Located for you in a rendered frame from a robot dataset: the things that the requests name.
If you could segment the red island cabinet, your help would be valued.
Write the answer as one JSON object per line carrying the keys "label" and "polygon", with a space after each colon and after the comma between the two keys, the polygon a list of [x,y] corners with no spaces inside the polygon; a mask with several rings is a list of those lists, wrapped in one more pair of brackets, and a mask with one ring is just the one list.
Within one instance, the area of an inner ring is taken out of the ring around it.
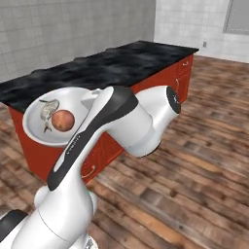
{"label": "red island cabinet", "polygon": [[[191,54],[173,63],[159,73],[132,86],[133,92],[137,93],[142,89],[162,85],[172,86],[176,91],[175,78],[178,78],[180,82],[179,100],[181,102],[185,101],[188,95],[193,59],[194,56]],[[182,63],[185,61],[189,61],[191,63],[190,66],[182,66]],[[46,181],[51,167],[60,156],[62,149],[47,147],[31,140],[22,128],[23,114],[12,107],[9,108],[9,111],[29,169]],[[87,183],[95,177],[123,151],[124,149],[109,134],[103,133],[83,164],[82,174],[88,173],[90,167],[95,165],[94,172],[88,178],[84,178],[84,181]]]}

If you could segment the grey framed window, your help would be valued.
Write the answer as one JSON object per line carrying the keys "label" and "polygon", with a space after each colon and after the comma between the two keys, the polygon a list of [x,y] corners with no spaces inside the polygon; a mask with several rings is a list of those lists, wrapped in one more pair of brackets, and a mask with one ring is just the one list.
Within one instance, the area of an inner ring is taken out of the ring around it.
{"label": "grey framed window", "polygon": [[230,0],[223,31],[249,35],[249,0]]}

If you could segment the red-brown onion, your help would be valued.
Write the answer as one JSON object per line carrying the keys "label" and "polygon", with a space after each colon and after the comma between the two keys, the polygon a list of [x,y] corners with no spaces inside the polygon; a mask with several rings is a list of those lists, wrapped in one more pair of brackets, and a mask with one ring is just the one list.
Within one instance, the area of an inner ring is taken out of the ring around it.
{"label": "red-brown onion", "polygon": [[52,124],[56,130],[69,131],[75,123],[73,114],[67,110],[56,111],[52,116]]}

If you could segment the white bowl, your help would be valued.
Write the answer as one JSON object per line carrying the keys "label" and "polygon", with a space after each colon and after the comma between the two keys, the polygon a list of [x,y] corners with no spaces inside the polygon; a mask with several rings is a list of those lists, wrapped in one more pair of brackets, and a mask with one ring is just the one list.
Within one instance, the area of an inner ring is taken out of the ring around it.
{"label": "white bowl", "polygon": [[[87,92],[89,92],[89,89],[68,87],[55,89],[39,96],[24,113],[22,126],[25,133],[32,140],[42,145],[50,147],[65,146],[89,112],[89,109],[81,103],[83,95]],[[44,131],[44,122],[40,118],[40,111],[45,105],[44,100],[51,101],[54,99],[59,101],[59,107],[56,111],[67,110],[75,118],[75,123],[69,131],[56,130],[53,127],[52,118],[49,119],[51,130]]]}

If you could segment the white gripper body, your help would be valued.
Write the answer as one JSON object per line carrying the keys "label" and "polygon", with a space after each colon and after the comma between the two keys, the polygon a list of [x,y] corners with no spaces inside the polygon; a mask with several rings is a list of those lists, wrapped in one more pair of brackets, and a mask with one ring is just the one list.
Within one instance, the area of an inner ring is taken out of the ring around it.
{"label": "white gripper body", "polygon": [[87,109],[90,109],[92,106],[95,98],[102,92],[102,89],[94,89],[90,90],[89,92],[85,93],[81,99],[81,103]]}

